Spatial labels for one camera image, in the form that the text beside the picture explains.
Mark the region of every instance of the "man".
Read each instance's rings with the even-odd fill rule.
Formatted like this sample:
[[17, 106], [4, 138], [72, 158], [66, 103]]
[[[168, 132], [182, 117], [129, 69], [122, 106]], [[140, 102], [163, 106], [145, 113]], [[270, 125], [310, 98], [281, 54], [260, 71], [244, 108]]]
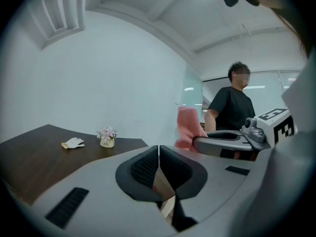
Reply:
[[[205, 114], [205, 131], [240, 130], [247, 118], [253, 118], [255, 111], [249, 97], [243, 93], [250, 78], [250, 70], [235, 62], [228, 71], [232, 85], [221, 88]], [[221, 157], [234, 158], [234, 151], [222, 150]]]

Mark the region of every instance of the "pink towel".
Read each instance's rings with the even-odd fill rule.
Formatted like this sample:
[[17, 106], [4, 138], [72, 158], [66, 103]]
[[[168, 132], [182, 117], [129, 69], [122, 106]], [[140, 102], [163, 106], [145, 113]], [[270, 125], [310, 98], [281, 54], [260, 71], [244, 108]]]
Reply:
[[176, 141], [174, 146], [197, 152], [193, 146], [193, 139], [197, 136], [207, 137], [199, 123], [198, 111], [193, 107], [179, 107], [177, 122], [180, 139]]

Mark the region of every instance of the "flower vase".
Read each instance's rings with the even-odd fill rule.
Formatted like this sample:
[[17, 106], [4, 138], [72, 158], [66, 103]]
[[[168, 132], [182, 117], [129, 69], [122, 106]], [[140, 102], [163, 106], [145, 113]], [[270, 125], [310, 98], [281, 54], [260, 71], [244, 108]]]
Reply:
[[112, 148], [114, 147], [114, 138], [110, 140], [101, 139], [100, 146], [104, 148]]

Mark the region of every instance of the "man's hair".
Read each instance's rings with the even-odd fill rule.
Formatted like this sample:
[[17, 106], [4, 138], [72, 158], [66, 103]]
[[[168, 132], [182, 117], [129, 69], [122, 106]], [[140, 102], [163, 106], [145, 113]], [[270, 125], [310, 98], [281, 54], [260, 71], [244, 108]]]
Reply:
[[233, 63], [231, 65], [231, 67], [228, 70], [228, 78], [229, 78], [229, 81], [231, 81], [231, 82], [232, 82], [232, 72], [233, 71], [236, 73], [242, 72], [243, 74], [247, 74], [247, 75], [250, 74], [250, 70], [246, 64], [243, 64], [240, 61], [236, 61], [235, 63]]

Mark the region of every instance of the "dark brown tabletop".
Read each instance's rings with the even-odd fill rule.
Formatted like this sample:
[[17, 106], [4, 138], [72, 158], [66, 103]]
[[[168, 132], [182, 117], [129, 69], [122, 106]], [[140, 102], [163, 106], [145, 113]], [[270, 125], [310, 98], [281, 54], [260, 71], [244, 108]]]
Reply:
[[[84, 140], [85, 146], [64, 149], [61, 143], [73, 137]], [[15, 194], [32, 204], [46, 189], [87, 163], [146, 146], [141, 139], [116, 138], [113, 148], [103, 148], [96, 135], [48, 124], [1, 143], [0, 171]]]

